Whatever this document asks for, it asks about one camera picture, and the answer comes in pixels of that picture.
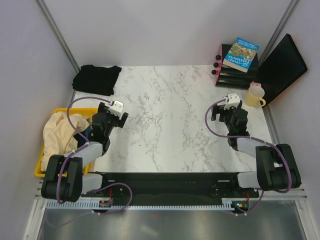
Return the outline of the cream yellow t-shirt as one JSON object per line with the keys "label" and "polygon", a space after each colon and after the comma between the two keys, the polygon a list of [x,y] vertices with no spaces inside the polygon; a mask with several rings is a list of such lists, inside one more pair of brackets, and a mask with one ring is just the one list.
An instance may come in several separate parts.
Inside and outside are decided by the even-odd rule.
{"label": "cream yellow t-shirt", "polygon": [[67,118],[67,113],[59,111],[54,113],[43,129],[44,150],[41,159],[42,168],[45,169],[48,165],[49,158],[52,155],[63,155],[72,150],[77,149],[77,141],[74,135],[83,132],[90,126],[91,120],[89,117],[81,114],[71,114]]}

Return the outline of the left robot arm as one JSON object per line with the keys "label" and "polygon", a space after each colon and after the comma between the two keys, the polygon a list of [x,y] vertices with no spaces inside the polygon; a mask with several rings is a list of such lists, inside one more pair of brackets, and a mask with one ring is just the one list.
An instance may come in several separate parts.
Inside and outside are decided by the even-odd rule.
{"label": "left robot arm", "polygon": [[43,156],[37,166],[44,173],[41,196],[59,204],[76,202],[90,191],[99,197],[109,193],[110,185],[102,175],[83,170],[107,152],[113,128],[123,128],[129,116],[122,102],[104,99],[92,116],[84,109],[70,112],[69,107],[57,111],[46,123]]}

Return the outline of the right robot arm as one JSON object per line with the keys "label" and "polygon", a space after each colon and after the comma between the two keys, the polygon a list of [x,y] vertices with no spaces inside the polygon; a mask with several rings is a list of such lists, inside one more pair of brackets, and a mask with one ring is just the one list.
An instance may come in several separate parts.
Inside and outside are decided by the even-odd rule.
{"label": "right robot arm", "polygon": [[[221,102],[214,103],[206,111],[206,127],[215,136],[226,138],[233,150],[255,158],[256,164],[256,170],[237,174],[237,179],[229,184],[230,193],[240,197],[247,188],[278,193],[299,188],[302,180],[291,147],[288,144],[274,145],[251,136],[247,131],[248,112],[242,108],[242,101],[235,106],[218,105]],[[208,114],[211,114],[211,121],[218,119],[225,124],[228,130],[226,135],[216,133],[209,127]]]}

